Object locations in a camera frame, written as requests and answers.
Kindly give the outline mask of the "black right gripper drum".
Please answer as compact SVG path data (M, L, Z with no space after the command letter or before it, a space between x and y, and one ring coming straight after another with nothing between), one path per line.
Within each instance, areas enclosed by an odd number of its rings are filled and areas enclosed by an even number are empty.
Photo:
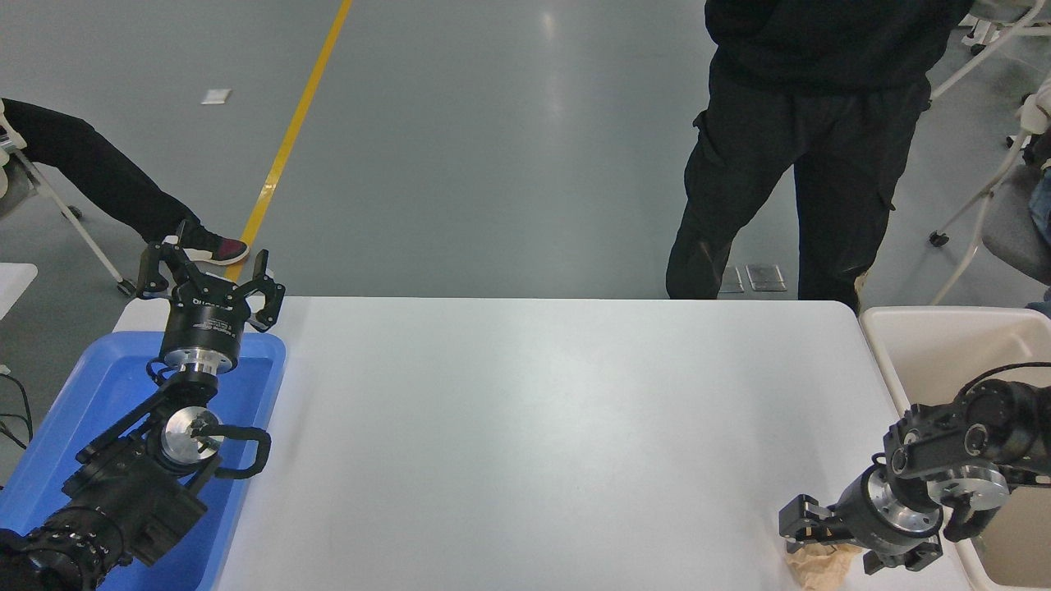
M878 469L867 469L849 483L838 498L833 512L851 543L877 553L893 553L897 531L882 519L870 497L870 480L878 474Z

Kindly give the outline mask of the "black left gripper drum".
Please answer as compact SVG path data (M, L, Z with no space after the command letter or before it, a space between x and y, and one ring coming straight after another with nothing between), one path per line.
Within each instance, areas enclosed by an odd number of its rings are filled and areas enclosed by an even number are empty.
M206 277L202 286L191 281L177 284L160 355L202 349L239 356L248 306L246 300L233 298L234 291L236 284L220 277Z

